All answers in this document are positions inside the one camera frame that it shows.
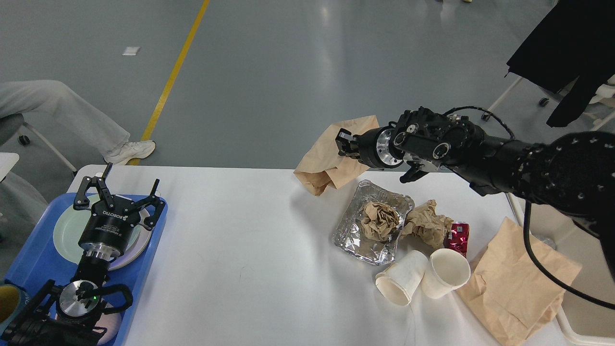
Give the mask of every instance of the cable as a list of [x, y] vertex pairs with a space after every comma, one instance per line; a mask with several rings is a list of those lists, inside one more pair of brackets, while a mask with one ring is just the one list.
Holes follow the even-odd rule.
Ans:
[[549, 279], [551, 279], [551, 281], [553, 281], [555, 284], [557, 284], [557, 286], [560, 286], [561, 288], [565, 289], [566, 291], [574, 294], [575, 296], [581, 297], [585, 300], [588, 300], [589, 302], [592, 302], [594, 304], [600, 305], [601, 307], [605, 307], [605, 308], [609, 308], [611, 310], [615, 310], [615, 304], [613, 303], [609, 303], [609, 302], [605, 302], [603, 300], [594, 298], [590, 295], [587, 295], [581, 291], [577, 291], [576, 289], [568, 286], [567, 284], [561, 282], [560, 280], [558, 280], [556, 277], [553, 276], [553, 274], [549, 273], [549, 271], [547, 269], [545, 269], [545, 267], [542, 266], [542, 264], [538, 261], [538, 259], [536, 258], [536, 255], [534, 255], [534, 251], [532, 251], [532, 247], [530, 245], [530, 214], [532, 211], [532, 204], [528, 201], [525, 201], [525, 216], [523, 218], [523, 243], [525, 244], [525, 251], [528, 252], [528, 256], [530, 257], [530, 259], [532, 260], [532, 262], [534, 262], [535, 266], [543, 273], [545, 274], [546, 277], [548, 277]]
[[497, 117], [491, 111], [488, 111], [488, 110], [486, 110], [484, 108], [480, 108], [480, 107], [476, 107], [476, 106], [455, 107], [455, 108], [449, 109], [443, 115], [447, 116], [447, 115], [449, 115], [451, 113], [454, 113], [456, 111], [459, 111], [459, 110], [479, 110], [479, 111], [483, 111], [483, 112], [489, 114], [491, 117], [493, 117], [493, 119], [495, 119], [504, 128], [504, 130], [506, 130], [506, 132], [508, 132], [508, 135], [510, 136], [510, 140], [515, 140], [515, 134], [512, 132], [512, 130], [506, 124], [504, 124], [502, 119]]

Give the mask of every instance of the red soda can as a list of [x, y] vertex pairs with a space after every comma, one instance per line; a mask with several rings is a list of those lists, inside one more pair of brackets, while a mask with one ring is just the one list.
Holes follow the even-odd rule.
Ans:
[[451, 226], [448, 238], [444, 241], [444, 247], [462, 254], [467, 254], [467, 239], [470, 236], [470, 225], [465, 222], [455, 222]]

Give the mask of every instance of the crumpled brown paper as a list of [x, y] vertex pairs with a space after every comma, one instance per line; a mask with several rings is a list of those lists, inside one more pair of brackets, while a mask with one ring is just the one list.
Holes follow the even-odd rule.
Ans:
[[421, 237], [427, 245], [434, 249], [440, 249], [444, 243], [444, 237], [453, 225], [453, 219], [445, 215], [436, 215], [435, 199], [411, 210], [406, 215], [406, 223], [403, 226], [402, 236], [413, 234]]
[[320, 196], [329, 185], [341, 188], [369, 168], [355, 159], [338, 155], [335, 137], [342, 127], [353, 134], [363, 134], [379, 126], [376, 116], [370, 115], [334, 123], [320, 135], [295, 169], [297, 179], [314, 196]]
[[[530, 238], [538, 261], [570, 285], [581, 265]], [[506, 218], [470, 280], [457, 293], [500, 344], [514, 346], [553, 320], [564, 289], [536, 268], [525, 251], [523, 229]]]
[[365, 217], [361, 220], [365, 237], [375, 241], [387, 241], [392, 230], [399, 225], [397, 212], [384, 203], [369, 202], [365, 205]]

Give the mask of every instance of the white sneaker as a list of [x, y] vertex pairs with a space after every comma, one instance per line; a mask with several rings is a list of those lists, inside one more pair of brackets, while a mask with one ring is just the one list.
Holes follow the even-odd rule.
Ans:
[[145, 159], [154, 149], [156, 149], [156, 143], [153, 140], [127, 142], [122, 146], [117, 155], [105, 156], [105, 161], [123, 166], [131, 159]]

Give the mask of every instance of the chair wheel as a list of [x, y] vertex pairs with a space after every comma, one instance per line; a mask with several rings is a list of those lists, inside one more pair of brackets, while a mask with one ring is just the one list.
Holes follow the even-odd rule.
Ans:
[[19, 140], [19, 143], [21, 145], [28, 145], [28, 144], [30, 144], [30, 139], [26, 135], [19, 136], [18, 140]]

